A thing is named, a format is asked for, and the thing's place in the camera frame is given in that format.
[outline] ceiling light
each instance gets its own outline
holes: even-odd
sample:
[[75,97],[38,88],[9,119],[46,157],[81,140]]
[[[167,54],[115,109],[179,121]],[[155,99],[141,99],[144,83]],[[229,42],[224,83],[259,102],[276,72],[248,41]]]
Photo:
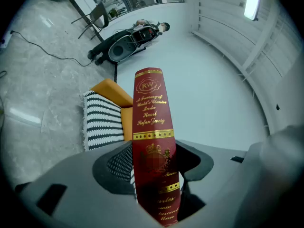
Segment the ceiling light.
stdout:
[[260,0],[247,0],[244,15],[251,20],[255,20],[257,18],[259,3]]

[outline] black and white striped cushion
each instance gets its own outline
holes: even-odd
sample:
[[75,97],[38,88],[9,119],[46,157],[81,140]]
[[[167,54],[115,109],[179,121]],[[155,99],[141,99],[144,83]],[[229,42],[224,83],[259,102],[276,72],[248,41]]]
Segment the black and white striped cushion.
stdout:
[[84,147],[92,150],[124,141],[121,108],[103,96],[84,93]]

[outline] gray chair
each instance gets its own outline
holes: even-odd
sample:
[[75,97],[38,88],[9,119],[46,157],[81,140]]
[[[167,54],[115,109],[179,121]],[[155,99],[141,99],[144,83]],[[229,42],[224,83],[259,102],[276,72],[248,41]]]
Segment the gray chair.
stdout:
[[[86,32],[86,30],[91,27],[93,24],[98,27],[100,30],[98,31],[98,33],[100,33],[100,31],[103,30],[103,28],[107,27],[109,25],[109,17],[108,14],[105,10],[104,5],[101,3],[99,3],[93,10],[91,13],[86,14],[78,19],[76,19],[75,21],[73,21],[71,24],[73,24],[74,22],[80,20],[80,19],[84,19],[85,17],[89,16],[90,17],[90,23],[84,28],[84,31],[81,33],[81,35],[78,37],[78,39]],[[101,17],[104,17],[104,24],[101,21]]]

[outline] person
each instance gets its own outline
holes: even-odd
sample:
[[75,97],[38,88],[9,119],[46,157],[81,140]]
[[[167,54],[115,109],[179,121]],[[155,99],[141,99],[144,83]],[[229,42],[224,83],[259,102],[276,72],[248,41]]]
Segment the person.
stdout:
[[[160,22],[157,22],[157,21],[144,20],[144,19],[138,20],[134,24],[134,27],[139,26],[141,24],[143,24],[143,25],[144,24],[151,24],[154,27],[157,27],[159,29],[159,36],[161,36],[164,32],[167,32],[170,29],[170,25],[167,22],[160,23]],[[109,49],[121,37],[130,35],[130,34],[131,33],[128,30],[123,30],[123,31],[120,31],[118,33],[115,33],[114,35],[110,36],[108,39],[106,39],[105,41],[103,41],[102,43],[100,43],[99,45],[97,45],[96,47],[94,47],[92,50],[90,50],[88,52],[88,55],[87,55],[88,59],[94,60],[97,57],[97,55],[102,52],[103,55],[95,61],[96,65],[101,65],[105,60],[108,60],[112,64],[117,65],[116,62],[113,62],[113,61],[110,60],[109,53],[108,53]],[[159,40],[158,39],[159,36],[155,40],[151,41],[151,43],[148,44],[147,47],[149,47],[149,46],[157,43],[158,40]]]

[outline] red book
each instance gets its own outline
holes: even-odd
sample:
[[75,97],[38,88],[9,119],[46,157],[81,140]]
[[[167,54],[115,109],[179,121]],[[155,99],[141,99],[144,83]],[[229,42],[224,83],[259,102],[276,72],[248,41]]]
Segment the red book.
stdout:
[[135,74],[133,165],[139,204],[159,223],[177,223],[179,173],[174,131],[162,71],[145,68]]

